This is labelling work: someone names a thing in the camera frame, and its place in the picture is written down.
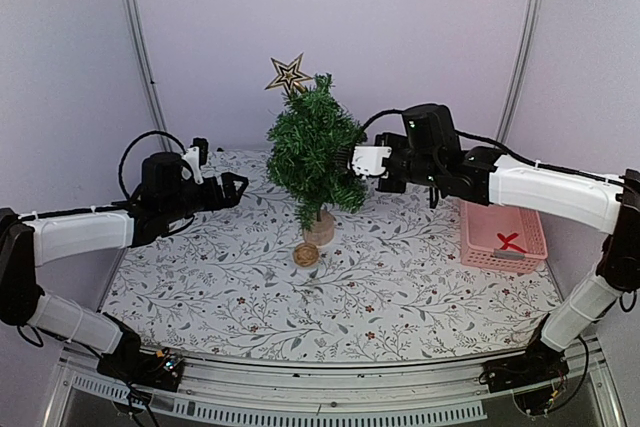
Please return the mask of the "small green christmas tree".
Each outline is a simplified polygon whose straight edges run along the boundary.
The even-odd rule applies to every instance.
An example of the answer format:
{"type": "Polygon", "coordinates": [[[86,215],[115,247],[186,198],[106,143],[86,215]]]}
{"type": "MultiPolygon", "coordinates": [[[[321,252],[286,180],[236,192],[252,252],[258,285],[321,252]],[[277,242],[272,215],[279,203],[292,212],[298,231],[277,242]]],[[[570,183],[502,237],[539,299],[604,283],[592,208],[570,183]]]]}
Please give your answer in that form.
{"type": "Polygon", "coordinates": [[[315,75],[311,88],[285,97],[284,110],[267,133],[269,180],[294,200],[303,239],[317,247],[334,238],[331,210],[356,213],[368,192],[364,181],[338,165],[339,155],[366,134],[334,98],[332,87],[329,73],[315,75]]]}

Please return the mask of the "pink plastic basket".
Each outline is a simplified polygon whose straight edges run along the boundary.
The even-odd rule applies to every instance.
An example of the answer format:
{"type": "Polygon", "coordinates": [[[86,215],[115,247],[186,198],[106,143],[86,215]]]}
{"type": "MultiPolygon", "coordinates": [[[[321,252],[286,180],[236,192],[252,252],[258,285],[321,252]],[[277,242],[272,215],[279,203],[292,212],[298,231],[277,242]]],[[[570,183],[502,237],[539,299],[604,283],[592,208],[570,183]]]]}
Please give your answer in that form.
{"type": "Polygon", "coordinates": [[[460,256],[465,266],[518,274],[534,272],[548,257],[539,213],[461,201],[460,256]]]}

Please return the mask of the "gold star tree topper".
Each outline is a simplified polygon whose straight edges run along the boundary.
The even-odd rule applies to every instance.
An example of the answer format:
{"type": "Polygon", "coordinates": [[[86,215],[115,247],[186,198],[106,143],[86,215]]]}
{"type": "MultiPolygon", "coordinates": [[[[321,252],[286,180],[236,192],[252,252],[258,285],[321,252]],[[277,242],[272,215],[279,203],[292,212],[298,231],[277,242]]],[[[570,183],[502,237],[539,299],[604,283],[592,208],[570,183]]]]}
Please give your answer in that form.
{"type": "Polygon", "coordinates": [[[281,88],[286,96],[292,93],[306,91],[306,83],[313,77],[301,70],[304,53],[298,54],[292,61],[285,63],[273,57],[270,58],[275,71],[275,77],[265,86],[265,90],[281,88]]]}

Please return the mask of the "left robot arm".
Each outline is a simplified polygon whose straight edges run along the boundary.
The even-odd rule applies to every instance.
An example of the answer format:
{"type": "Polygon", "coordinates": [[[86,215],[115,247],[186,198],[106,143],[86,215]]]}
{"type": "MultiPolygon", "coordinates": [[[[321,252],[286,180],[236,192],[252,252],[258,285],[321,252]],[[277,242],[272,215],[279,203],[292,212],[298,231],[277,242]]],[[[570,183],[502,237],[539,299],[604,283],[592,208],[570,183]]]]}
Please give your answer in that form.
{"type": "Polygon", "coordinates": [[[126,380],[141,380],[149,362],[139,335],[117,319],[45,292],[36,270],[88,252],[146,246],[179,233],[178,222],[237,206],[248,179],[231,172],[203,174],[208,153],[207,140],[196,138],[189,147],[150,155],[138,186],[110,205],[22,215],[2,209],[2,323],[80,344],[109,360],[126,380]]]}

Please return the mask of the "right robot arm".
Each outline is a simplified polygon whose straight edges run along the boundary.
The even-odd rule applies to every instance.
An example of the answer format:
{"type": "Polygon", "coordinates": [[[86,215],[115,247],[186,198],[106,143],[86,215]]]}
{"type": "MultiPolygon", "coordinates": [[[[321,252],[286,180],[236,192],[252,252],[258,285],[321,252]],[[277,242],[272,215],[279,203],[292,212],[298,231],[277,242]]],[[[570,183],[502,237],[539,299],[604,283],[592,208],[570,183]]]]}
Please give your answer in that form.
{"type": "Polygon", "coordinates": [[[537,383],[564,351],[625,293],[639,288],[639,174],[599,175],[526,159],[482,136],[465,150],[469,135],[455,128],[450,109],[422,104],[400,111],[405,132],[383,133],[373,145],[361,139],[347,150],[346,165],[378,181],[381,192],[407,184],[427,186],[430,202],[453,196],[477,205],[534,210],[606,234],[602,257],[569,298],[543,320],[517,362],[517,374],[537,383]]]}

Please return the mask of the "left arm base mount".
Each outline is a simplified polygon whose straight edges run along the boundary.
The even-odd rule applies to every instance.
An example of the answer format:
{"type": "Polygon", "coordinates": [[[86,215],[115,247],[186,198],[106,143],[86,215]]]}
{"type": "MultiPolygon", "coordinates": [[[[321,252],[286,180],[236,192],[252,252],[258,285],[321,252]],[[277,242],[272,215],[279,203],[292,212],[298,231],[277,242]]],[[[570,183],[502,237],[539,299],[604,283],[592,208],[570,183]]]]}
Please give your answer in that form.
{"type": "Polygon", "coordinates": [[[97,372],[134,386],[177,392],[184,367],[184,357],[169,348],[152,353],[132,348],[102,354],[97,372]]]}

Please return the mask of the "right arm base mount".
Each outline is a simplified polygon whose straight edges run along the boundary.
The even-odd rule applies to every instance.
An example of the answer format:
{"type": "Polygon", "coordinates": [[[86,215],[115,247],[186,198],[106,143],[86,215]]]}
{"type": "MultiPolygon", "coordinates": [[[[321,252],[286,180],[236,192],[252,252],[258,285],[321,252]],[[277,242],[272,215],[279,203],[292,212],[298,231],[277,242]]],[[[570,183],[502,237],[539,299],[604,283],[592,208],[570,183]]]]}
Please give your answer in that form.
{"type": "Polygon", "coordinates": [[[540,416],[554,406],[568,373],[563,352],[534,341],[521,354],[485,362],[478,382],[490,393],[527,387],[527,391],[515,395],[514,402],[521,412],[540,416]]]}

